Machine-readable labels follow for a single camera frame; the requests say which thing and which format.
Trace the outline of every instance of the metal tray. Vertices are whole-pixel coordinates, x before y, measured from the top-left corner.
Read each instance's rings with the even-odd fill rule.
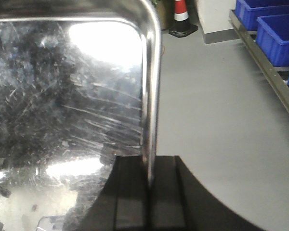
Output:
[[[78,227],[116,155],[156,152],[147,0],[0,1],[0,230]]]

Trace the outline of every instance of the gray epoxy floor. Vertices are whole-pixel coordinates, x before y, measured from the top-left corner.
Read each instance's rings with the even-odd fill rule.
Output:
[[[179,155],[218,199],[289,231],[289,115],[240,40],[163,35],[158,155]]]

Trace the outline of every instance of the white wall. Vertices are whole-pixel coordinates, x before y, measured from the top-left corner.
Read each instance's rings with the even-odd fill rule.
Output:
[[[236,6],[236,0],[195,0],[197,11],[205,34],[232,29],[229,11]]]

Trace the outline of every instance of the orange traffic cone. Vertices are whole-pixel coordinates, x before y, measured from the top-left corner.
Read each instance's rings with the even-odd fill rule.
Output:
[[[190,24],[185,0],[174,0],[174,26],[169,34],[178,38],[186,37],[198,30],[198,26]]]

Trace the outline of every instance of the black base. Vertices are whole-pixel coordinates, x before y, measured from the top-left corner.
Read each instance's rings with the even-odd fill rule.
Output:
[[[218,201],[180,157],[156,157],[149,191],[140,157],[117,157],[78,231],[263,231]]]
[[[183,37],[186,37],[186,36],[194,33],[197,30],[198,30],[198,26],[193,25],[193,24],[190,24],[190,27],[183,32],[178,31],[176,29],[176,26],[174,26],[174,27],[169,29],[169,34],[176,36],[177,38],[183,38]]]

